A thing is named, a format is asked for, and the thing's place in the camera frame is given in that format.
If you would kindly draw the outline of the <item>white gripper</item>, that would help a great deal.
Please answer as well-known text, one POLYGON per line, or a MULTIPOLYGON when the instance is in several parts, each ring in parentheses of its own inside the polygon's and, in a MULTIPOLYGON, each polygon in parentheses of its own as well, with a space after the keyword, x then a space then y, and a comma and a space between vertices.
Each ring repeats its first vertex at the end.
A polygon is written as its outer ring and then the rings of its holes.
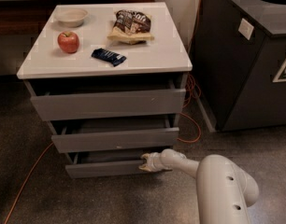
POLYGON ((144 153, 141 155, 141 159, 147 160, 146 165, 140 165, 139 169, 144 172, 159 172, 164 169, 162 161, 161 161, 161 154, 158 152, 153 153, 144 153))

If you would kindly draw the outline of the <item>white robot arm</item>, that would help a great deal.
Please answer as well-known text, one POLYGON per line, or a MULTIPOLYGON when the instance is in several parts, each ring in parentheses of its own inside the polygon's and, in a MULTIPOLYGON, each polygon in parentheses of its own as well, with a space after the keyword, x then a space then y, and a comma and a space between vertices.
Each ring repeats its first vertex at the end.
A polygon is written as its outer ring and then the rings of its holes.
POLYGON ((145 153, 141 158, 143 171, 178 170, 195 179, 200 224, 250 224, 247 208, 257 202, 259 187, 233 161, 221 155, 193 161, 173 149, 145 153))

